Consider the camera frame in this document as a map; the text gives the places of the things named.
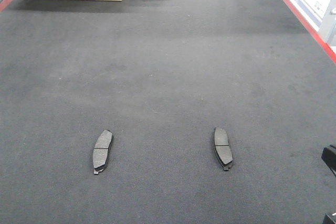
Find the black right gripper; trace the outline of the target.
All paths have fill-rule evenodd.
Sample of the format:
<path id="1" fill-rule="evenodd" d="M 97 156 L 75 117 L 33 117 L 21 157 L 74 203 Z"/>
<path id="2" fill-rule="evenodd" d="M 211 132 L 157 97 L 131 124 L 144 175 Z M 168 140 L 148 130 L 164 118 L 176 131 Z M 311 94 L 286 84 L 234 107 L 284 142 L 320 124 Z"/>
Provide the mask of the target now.
<path id="1" fill-rule="evenodd" d="M 321 159 L 335 176 L 335 144 L 331 144 L 323 149 Z M 326 213 L 322 223 L 335 224 L 335 212 Z"/>

